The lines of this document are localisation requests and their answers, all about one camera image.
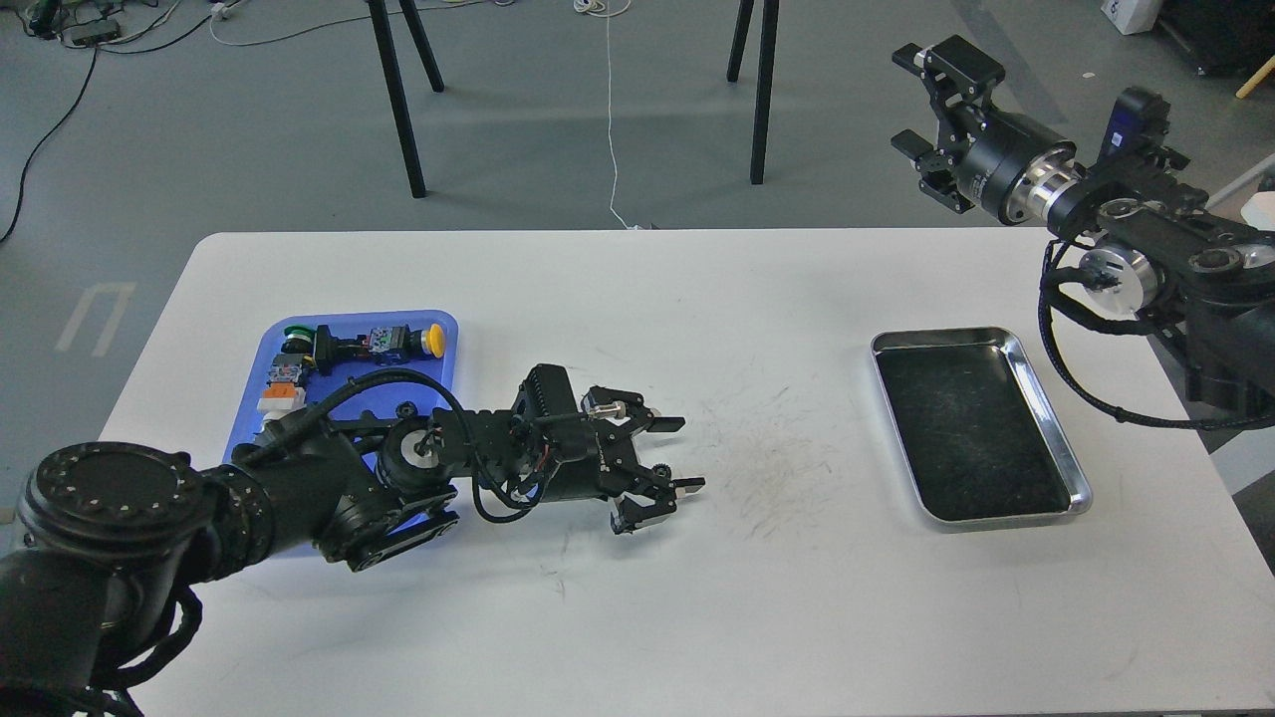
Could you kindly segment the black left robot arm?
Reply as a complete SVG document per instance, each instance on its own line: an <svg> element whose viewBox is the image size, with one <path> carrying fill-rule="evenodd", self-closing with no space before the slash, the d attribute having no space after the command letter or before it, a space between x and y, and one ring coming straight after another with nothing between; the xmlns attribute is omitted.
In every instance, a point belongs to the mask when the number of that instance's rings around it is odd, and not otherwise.
<svg viewBox="0 0 1275 717"><path fill-rule="evenodd" d="M681 427L613 387L575 402L558 364L536 364L504 411L382 367L268 418L210 469L135 443L65 447L27 480L22 542L3 558L3 713L136 716L133 686L203 621L194 586L305 542L377 566L455 526L455 478L496 526L578 499L615 503L615 535L654 526L705 481L643 466L632 440Z"/></svg>

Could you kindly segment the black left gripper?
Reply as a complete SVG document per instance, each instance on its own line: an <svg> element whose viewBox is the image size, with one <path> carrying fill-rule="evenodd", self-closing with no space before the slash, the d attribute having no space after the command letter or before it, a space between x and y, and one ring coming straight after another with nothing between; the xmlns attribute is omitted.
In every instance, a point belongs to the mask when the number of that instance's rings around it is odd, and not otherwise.
<svg viewBox="0 0 1275 717"><path fill-rule="evenodd" d="M677 510L677 501L706 485L703 475L677 478L668 464L649 468L640 463L634 436L641 432L673 434L686 425L680 416L660 416L646 407L640 393L615 387L592 387L580 407L588 418L586 454L564 462L544 489L544 501L612 499L615 535L657 526Z"/></svg>

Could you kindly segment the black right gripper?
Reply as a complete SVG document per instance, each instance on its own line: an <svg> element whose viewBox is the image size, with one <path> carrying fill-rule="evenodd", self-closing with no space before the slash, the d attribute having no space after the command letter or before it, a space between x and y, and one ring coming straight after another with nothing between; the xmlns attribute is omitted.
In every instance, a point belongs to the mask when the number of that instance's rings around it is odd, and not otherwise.
<svg viewBox="0 0 1275 717"><path fill-rule="evenodd" d="M907 43L892 51L892 63L921 78L937 117L938 148L912 130L890 139L929 199L958 214L980 208L1002 225L1020 225L1046 221L1080 182L1075 143L1034 119L998 111L991 96L1006 69L964 37Z"/></svg>

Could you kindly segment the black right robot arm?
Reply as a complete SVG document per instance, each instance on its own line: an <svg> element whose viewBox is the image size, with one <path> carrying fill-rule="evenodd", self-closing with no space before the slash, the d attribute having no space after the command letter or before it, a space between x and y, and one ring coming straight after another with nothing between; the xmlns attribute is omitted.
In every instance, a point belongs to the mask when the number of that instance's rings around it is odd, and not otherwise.
<svg viewBox="0 0 1275 717"><path fill-rule="evenodd" d="M892 63L921 80L935 142L899 131L918 186L956 213L980 208L1002 225L1040 221L1051 232L1038 327L1052 367L1084 402L1119 422L1188 430L1272 425L1272 232L1215 216L1207 191L1179 181L1188 159L1164 144L1162 94L1130 87L1089 166L1037 119L997 108L1006 71L955 34L907 43ZM1066 367L1054 315L1102 336L1156 339L1182 367L1184 398L1215 418L1159 418L1091 395Z"/></svg>

